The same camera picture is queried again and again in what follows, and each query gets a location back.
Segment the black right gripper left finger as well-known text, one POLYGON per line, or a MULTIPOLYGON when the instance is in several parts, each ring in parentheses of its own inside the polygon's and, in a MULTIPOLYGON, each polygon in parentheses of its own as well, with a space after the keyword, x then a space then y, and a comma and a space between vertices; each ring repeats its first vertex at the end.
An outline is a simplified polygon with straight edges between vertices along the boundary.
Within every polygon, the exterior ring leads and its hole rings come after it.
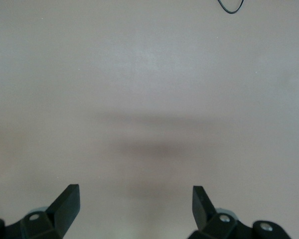
POLYGON ((0 219, 0 239, 62 239, 80 211, 80 188, 70 184, 44 209, 35 210, 14 224, 0 219))

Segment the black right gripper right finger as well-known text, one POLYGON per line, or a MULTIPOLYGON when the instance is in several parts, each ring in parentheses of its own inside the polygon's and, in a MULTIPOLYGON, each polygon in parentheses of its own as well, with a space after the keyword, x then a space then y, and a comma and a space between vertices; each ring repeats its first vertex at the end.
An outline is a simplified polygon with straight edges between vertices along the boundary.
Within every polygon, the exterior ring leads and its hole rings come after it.
POLYGON ((197 225, 190 239, 289 239, 289 234, 278 224, 255 221, 244 225, 236 215, 216 209, 202 186, 193 186, 192 213, 197 225))

